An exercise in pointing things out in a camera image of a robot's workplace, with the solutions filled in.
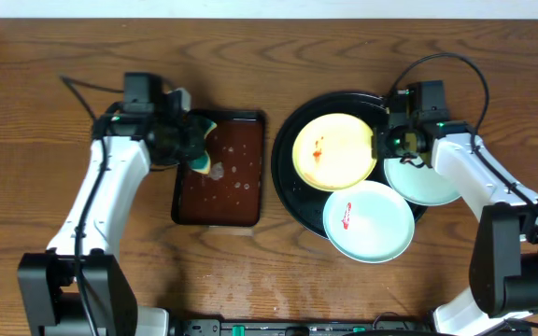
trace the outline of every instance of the white speck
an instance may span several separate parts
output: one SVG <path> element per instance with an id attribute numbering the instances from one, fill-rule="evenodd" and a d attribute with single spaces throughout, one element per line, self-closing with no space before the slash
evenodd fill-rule
<path id="1" fill-rule="evenodd" d="M 209 177 L 214 181 L 218 181 L 220 178 L 223 177 L 223 175 L 223 163 L 217 162 L 213 164 L 211 170 L 209 171 Z"/>

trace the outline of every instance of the yellow plate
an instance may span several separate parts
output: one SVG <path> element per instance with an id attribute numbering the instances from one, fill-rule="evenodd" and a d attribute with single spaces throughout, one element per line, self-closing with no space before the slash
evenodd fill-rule
<path id="1" fill-rule="evenodd" d="M 346 189 L 375 168 L 373 131 L 362 120 L 332 113 L 312 120 L 298 133 L 292 149 L 296 173 L 309 186 Z"/>

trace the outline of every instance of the wood grain surface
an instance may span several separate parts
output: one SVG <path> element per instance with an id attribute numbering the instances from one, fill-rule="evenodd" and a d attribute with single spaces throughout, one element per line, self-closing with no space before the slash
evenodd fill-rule
<path id="1" fill-rule="evenodd" d="M 482 67 L 486 143 L 538 191 L 538 21 L 0 20 L 0 335 L 27 334 L 18 262 L 61 228 L 86 172 L 90 121 L 59 74 L 121 87 L 125 71 L 150 71 L 187 88 L 196 107 L 262 109 L 269 158 L 299 105 L 329 91 L 385 93 L 439 51 Z M 461 63 L 424 64 L 405 82 L 438 78 L 453 118 L 475 122 L 483 96 Z M 120 99 L 84 94 L 99 112 Z M 429 209 L 399 258 L 367 265 L 295 222 L 266 172 L 249 231 L 175 225 L 175 172 L 145 179 L 120 246 L 140 304 L 182 317 L 371 320 L 422 317 L 468 286 L 477 222 L 462 201 Z"/>

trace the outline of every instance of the white wall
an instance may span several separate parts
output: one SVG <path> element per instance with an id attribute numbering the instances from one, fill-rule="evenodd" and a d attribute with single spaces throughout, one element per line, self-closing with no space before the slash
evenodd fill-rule
<path id="1" fill-rule="evenodd" d="M 538 19 L 538 0 L 0 0 L 0 18 Z"/>

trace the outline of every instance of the black round tray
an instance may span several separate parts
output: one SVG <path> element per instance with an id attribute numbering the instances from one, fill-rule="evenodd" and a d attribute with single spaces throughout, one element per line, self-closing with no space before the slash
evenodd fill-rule
<path id="1" fill-rule="evenodd" d="M 291 149 L 296 136 L 313 119 L 330 113 L 347 113 L 358 117 L 370 127 L 388 122 L 382 100 L 371 93 L 360 91 L 341 91 L 322 95 L 299 107 L 286 119 L 277 133 L 271 154 L 271 175 L 276 186 L 277 196 L 290 214 L 305 228 L 327 238 L 323 229 L 323 206 L 331 195 L 308 186 L 294 170 Z M 383 161 L 377 161 L 368 180 L 388 185 L 383 172 Z M 427 210 L 426 206 L 408 202 L 418 220 Z"/>

